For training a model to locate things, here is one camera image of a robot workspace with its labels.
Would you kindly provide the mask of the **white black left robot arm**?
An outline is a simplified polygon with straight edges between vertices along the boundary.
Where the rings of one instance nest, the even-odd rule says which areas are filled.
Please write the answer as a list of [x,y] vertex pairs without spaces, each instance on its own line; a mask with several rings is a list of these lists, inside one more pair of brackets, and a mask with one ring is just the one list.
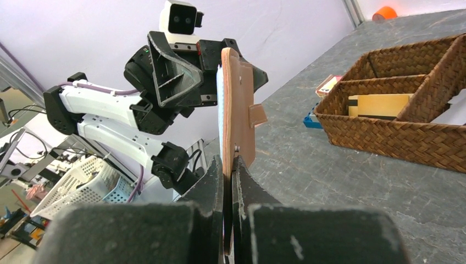
[[254,161],[255,128],[267,121],[254,101],[267,73],[244,59],[231,38],[171,43],[165,33],[150,31],[147,40],[125,66],[133,90],[98,86],[78,72],[43,94],[49,123],[63,134],[128,155],[165,188],[184,193],[196,182],[190,158],[158,137],[177,116],[216,106],[223,178],[230,190],[234,158],[241,156],[246,165]]

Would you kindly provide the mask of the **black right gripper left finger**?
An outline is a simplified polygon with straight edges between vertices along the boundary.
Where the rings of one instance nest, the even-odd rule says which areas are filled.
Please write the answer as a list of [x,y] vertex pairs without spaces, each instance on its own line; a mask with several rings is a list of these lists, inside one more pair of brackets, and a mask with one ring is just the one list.
[[222,263],[219,156],[176,202],[72,205],[48,226],[33,263]]

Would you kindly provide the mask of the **white perforated basket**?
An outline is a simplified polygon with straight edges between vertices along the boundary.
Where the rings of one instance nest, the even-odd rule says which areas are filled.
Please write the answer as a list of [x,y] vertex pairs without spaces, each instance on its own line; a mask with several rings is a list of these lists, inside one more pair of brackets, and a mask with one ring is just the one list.
[[91,156],[76,162],[30,214],[52,220],[74,204],[124,204],[134,183],[105,160]]

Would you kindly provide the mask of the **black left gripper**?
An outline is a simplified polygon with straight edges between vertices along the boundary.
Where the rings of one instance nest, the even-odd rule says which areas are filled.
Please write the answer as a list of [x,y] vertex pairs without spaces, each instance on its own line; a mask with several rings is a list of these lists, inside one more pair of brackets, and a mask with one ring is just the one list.
[[[169,44],[165,33],[150,31],[148,44],[126,63],[125,79],[139,92],[148,93],[150,101],[161,108],[214,105],[215,71],[221,50],[238,50],[236,40],[199,40],[197,43]],[[268,75],[252,64],[253,91],[268,81]]]

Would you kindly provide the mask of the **blue building block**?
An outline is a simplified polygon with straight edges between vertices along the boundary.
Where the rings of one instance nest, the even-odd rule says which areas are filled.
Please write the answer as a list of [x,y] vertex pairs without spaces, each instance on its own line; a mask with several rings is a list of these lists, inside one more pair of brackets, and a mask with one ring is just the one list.
[[322,129],[322,125],[318,121],[314,114],[314,109],[317,104],[311,109],[311,111],[303,118],[303,124],[306,128]]

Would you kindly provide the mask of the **pink tan small box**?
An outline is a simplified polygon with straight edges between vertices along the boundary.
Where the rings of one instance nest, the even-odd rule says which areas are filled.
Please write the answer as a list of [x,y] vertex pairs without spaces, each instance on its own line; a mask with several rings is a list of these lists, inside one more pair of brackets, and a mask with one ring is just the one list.
[[324,98],[334,86],[341,80],[341,75],[329,75],[316,89],[315,93]]

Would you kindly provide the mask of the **orange round cap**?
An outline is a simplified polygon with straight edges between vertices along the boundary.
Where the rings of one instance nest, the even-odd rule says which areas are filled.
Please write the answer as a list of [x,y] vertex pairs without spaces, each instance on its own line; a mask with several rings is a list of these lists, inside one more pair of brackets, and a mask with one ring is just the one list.
[[372,21],[382,21],[387,19],[395,19],[397,17],[398,15],[393,8],[389,6],[383,6],[373,14],[371,19]]

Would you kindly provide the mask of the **brown woven basket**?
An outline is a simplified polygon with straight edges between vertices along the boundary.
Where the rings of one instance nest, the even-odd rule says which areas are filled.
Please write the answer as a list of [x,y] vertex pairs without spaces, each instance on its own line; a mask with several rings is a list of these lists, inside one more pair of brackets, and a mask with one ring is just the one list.
[[329,141],[465,172],[465,122],[439,120],[465,90],[465,34],[363,54],[314,109]]

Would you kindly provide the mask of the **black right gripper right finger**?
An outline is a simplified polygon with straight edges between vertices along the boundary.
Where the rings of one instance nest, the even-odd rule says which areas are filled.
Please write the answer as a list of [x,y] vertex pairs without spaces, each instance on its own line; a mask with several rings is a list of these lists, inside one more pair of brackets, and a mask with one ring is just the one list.
[[367,206],[284,205],[232,165],[236,263],[410,263],[401,234],[382,210]]

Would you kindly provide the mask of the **gold card front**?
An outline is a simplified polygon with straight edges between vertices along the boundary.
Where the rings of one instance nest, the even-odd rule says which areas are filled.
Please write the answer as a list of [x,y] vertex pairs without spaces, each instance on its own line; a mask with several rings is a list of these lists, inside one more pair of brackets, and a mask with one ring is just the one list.
[[394,120],[413,95],[413,93],[392,93],[349,96],[348,115]]

